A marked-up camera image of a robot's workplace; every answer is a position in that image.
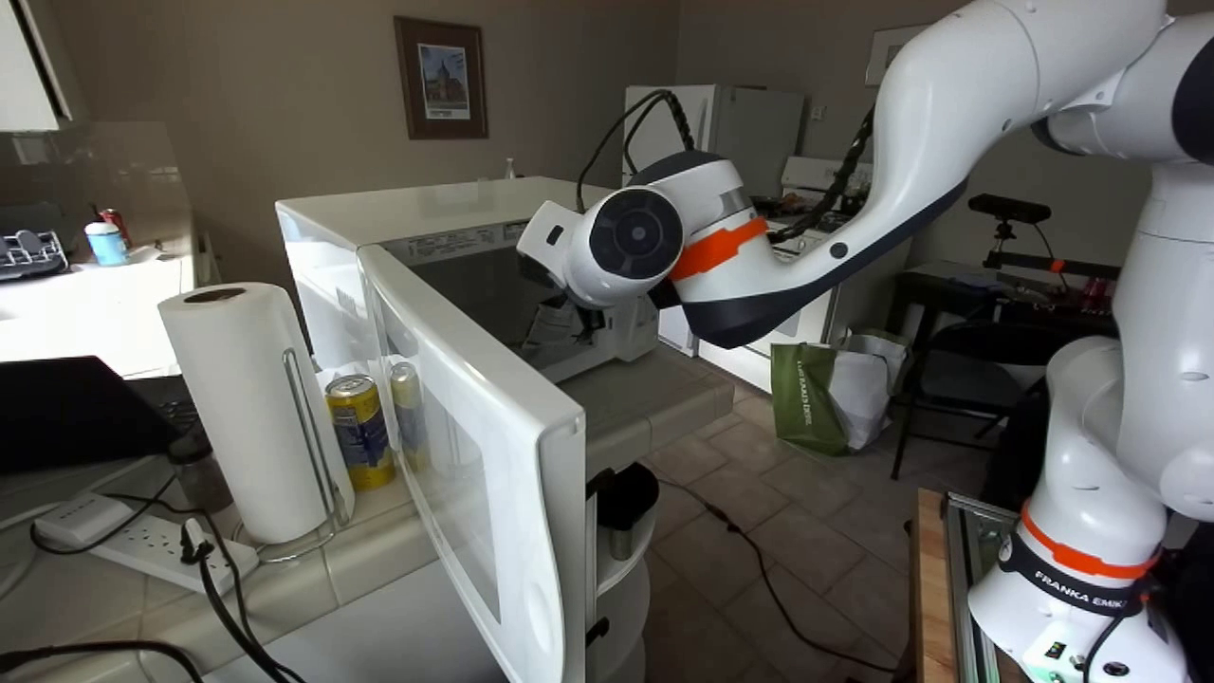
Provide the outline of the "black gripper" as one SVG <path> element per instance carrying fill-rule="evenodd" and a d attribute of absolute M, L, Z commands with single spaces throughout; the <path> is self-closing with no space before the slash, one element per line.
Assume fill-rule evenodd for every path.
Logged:
<path fill-rule="evenodd" d="M 571 300 L 537 263 L 527 263 L 527 278 L 546 290 L 542 309 L 571 315 L 575 342 L 593 342 L 603 330 L 603 313 Z"/>

